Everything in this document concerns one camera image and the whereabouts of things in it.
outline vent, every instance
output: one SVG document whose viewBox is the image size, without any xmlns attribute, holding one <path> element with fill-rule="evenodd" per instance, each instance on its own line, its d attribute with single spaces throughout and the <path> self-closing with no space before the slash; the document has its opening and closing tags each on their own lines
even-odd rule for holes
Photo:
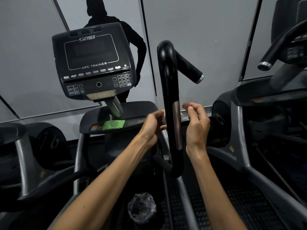
<svg viewBox="0 0 307 230">
<path fill-rule="evenodd" d="M 89 34 L 89 33 L 90 33 L 90 30 L 83 30 L 83 31 L 81 31 L 82 35 Z"/>
<path fill-rule="evenodd" d="M 73 32 L 73 33 L 69 34 L 70 37 L 74 37 L 74 36 L 77 36 L 77 35 L 78 35 L 78 32 Z"/>
<path fill-rule="evenodd" d="M 99 31 L 101 31 L 101 27 L 95 27 L 95 28 L 93 28 L 93 31 L 94 32 L 99 32 Z"/>
</svg>

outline person silhouette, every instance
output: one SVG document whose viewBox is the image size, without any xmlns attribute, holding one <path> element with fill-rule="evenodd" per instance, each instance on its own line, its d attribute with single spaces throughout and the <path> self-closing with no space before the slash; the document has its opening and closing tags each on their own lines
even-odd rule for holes
<svg viewBox="0 0 307 230">
<path fill-rule="evenodd" d="M 128 43 L 132 43 L 134 46 L 138 48 L 138 63 L 136 65 L 136 76 L 137 82 L 134 87 L 138 85 L 141 78 L 141 69 L 144 64 L 147 48 L 146 44 L 142 37 L 135 30 L 129 26 L 128 23 L 119 20 L 116 17 L 108 16 L 106 8 L 104 6 L 103 0 L 86 0 L 87 5 L 87 14 L 91 16 L 91 19 L 88 21 L 85 27 L 91 27 L 106 23 L 121 23 L 122 28 L 125 32 Z M 126 99 L 129 95 L 129 90 L 117 95 L 118 100 L 123 103 L 126 102 Z"/>
</svg>

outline green cloth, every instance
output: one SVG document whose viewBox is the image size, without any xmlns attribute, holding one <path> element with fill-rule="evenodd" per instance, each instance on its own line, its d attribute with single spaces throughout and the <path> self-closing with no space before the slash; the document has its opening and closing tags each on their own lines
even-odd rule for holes
<svg viewBox="0 0 307 230">
<path fill-rule="evenodd" d="M 106 121 L 103 125 L 103 130 L 112 130 L 122 128 L 126 120 L 110 120 Z"/>
</svg>

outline hand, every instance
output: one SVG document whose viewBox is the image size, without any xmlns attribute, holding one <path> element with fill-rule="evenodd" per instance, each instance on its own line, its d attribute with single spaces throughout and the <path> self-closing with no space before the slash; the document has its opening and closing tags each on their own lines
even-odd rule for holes
<svg viewBox="0 0 307 230">
<path fill-rule="evenodd" d="M 134 87 L 136 87 L 138 85 L 138 83 L 140 82 L 140 79 L 141 79 L 141 74 L 140 73 L 136 73 L 136 84 Z"/>
<path fill-rule="evenodd" d="M 189 114 L 190 124 L 187 128 L 186 151 L 191 162 L 197 162 L 203 156 L 207 157 L 206 142 L 210 129 L 210 119 L 202 105 L 184 103 L 182 105 Z"/>
<path fill-rule="evenodd" d="M 158 110 L 149 114 L 138 134 L 142 139 L 145 139 L 147 150 L 156 144 L 160 132 L 166 129 L 162 123 L 164 113 L 165 110 Z"/>
</svg>

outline person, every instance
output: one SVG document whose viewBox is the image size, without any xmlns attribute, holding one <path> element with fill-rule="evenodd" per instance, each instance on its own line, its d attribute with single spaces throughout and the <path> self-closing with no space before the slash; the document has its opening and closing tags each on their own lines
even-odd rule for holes
<svg viewBox="0 0 307 230">
<path fill-rule="evenodd" d="M 88 21 L 85 27 L 91 27 L 106 23 L 121 23 L 121 26 L 124 30 L 128 43 L 132 43 L 134 46 L 138 48 L 138 63 L 136 65 L 136 84 L 134 87 L 138 85 L 141 79 L 141 70 L 144 64 L 147 48 L 146 44 L 142 37 L 135 30 L 129 26 L 128 23 L 119 20 L 116 17 L 108 16 L 106 8 L 104 6 L 103 0 L 86 0 L 87 5 L 87 14 L 91 16 L 91 19 Z M 129 90 L 117 95 L 120 103 L 126 102 L 126 99 L 129 95 Z"/>
<path fill-rule="evenodd" d="M 206 152 L 210 119 L 200 104 L 185 103 L 190 124 L 186 152 L 192 162 L 213 230 L 246 230 L 219 182 Z M 143 127 L 128 147 L 65 210 L 53 230 L 98 230 L 106 221 L 137 164 L 155 145 L 164 129 L 164 111 L 147 116 Z"/>
</svg>

